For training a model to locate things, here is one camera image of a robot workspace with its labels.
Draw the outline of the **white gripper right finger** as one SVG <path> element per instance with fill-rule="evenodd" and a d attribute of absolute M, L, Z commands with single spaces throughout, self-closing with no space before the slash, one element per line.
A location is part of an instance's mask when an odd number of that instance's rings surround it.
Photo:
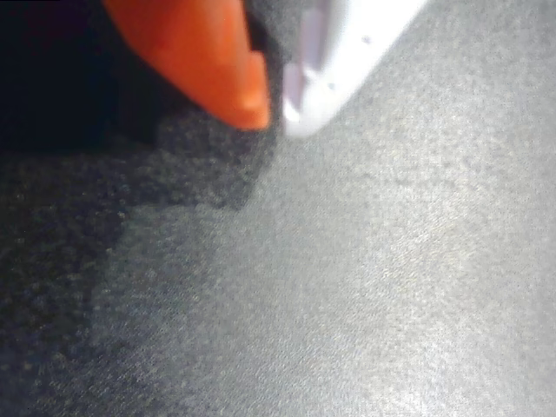
<path fill-rule="evenodd" d="M 425 4 L 316 1 L 304 10 L 298 50 L 283 68 L 285 135 L 310 137 L 331 122 Z"/>

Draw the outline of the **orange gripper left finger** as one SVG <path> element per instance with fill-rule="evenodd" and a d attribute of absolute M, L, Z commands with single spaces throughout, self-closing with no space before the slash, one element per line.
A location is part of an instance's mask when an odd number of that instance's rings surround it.
<path fill-rule="evenodd" d="M 185 96 L 245 130 L 270 123 L 265 58 L 253 50 L 241 1 L 110 0 L 125 43 Z"/>

